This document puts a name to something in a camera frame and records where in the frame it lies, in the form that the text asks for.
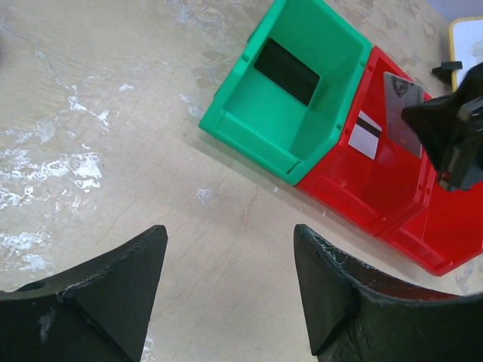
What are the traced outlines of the white card grey stripe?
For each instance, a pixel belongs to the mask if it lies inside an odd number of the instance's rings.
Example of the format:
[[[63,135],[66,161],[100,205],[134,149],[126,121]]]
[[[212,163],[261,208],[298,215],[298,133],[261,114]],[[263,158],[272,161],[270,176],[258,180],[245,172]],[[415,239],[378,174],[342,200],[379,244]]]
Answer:
[[[424,90],[406,78],[390,72],[383,74],[386,105],[386,130],[394,143],[420,158],[422,146],[417,135],[402,118],[402,110],[423,103]]]

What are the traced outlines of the black credit card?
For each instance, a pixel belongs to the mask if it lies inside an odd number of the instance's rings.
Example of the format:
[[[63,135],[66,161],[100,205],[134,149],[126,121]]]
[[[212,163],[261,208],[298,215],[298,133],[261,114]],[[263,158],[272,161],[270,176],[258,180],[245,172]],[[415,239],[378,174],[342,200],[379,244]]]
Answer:
[[[272,38],[266,41],[254,68],[305,106],[309,105],[320,79],[316,72]]]

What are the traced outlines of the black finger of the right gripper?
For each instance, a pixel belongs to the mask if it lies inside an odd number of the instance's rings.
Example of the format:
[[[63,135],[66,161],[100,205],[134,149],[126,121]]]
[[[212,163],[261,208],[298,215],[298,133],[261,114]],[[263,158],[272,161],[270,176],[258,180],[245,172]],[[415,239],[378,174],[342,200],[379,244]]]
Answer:
[[[433,98],[402,110],[405,123],[417,135],[433,167],[441,170],[453,132],[458,109],[482,97],[482,64],[473,66],[452,94]]]

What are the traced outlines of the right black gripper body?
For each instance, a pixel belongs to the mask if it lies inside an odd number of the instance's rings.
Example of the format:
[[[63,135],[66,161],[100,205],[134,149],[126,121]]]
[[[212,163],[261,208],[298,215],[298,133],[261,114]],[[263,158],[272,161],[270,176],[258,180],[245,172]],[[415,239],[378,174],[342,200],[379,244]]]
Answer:
[[[469,191],[482,182],[482,97],[458,109],[438,181],[448,192]]]

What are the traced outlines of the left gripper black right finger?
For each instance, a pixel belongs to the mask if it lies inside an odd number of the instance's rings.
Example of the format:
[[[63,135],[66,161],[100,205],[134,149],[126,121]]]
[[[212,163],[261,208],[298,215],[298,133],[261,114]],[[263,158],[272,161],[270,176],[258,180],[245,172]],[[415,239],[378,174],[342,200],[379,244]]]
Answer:
[[[480,361],[482,295],[457,296],[388,275],[304,224],[294,259],[320,361]]]

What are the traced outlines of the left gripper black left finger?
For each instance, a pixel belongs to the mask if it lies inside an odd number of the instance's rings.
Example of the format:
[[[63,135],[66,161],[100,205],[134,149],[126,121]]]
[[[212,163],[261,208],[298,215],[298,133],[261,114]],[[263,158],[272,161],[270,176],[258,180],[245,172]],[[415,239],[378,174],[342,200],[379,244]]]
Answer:
[[[139,361],[168,235],[154,225],[123,245],[1,293],[3,361]]]

